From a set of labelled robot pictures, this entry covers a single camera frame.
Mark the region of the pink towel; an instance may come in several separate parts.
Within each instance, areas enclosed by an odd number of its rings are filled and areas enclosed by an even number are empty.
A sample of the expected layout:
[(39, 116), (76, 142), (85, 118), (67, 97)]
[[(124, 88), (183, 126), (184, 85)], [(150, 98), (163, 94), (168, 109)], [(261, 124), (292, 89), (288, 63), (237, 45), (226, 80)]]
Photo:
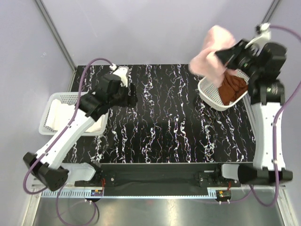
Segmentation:
[(207, 78), (215, 87), (220, 87), (226, 67), (220, 62), (215, 52), (233, 47), (236, 40), (225, 28), (215, 25), (204, 39), (202, 49), (189, 64), (192, 74)]

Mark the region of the white towel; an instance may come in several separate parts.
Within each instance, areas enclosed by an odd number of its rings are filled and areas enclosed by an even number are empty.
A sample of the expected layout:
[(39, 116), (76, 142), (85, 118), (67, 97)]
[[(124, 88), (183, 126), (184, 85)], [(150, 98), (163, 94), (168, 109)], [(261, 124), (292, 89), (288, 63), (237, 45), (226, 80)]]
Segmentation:
[[(46, 119), (46, 126), (54, 131), (64, 128), (72, 118), (75, 111), (75, 104), (63, 104), (60, 100), (54, 99), (51, 101), (50, 109)], [(100, 132), (105, 129), (107, 123), (107, 115), (103, 115), (97, 122), (89, 127), (87, 133)]]

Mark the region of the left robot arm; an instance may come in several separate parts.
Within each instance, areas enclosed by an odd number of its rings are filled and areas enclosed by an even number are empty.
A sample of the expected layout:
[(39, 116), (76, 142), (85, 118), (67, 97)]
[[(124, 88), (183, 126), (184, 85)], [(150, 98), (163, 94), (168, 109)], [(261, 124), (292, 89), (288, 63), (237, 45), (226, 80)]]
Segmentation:
[(46, 189), (56, 191), (66, 183), (86, 181), (91, 186), (100, 184), (101, 174), (93, 163), (63, 163), (77, 140), (113, 106), (134, 108), (136, 87), (128, 82), (127, 68), (121, 67), (101, 77), (93, 92), (80, 97), (79, 109), (71, 122), (36, 153), (27, 152), (23, 161), (28, 174), (35, 176)]

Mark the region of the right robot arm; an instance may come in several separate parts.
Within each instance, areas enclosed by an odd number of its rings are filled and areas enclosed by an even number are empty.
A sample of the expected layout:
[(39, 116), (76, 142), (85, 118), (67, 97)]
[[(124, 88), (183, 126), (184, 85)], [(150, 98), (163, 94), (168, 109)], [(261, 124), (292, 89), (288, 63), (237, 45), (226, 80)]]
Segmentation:
[(225, 186), (231, 179), (246, 185), (271, 186), (293, 179), (282, 155), (281, 122), (285, 88), (277, 78), (286, 61), (287, 49), (276, 42), (266, 43), (260, 53), (241, 40), (215, 55), (228, 69), (238, 69), (248, 77), (248, 95), (255, 121), (256, 148), (252, 166), (225, 163), (214, 174), (214, 182)]

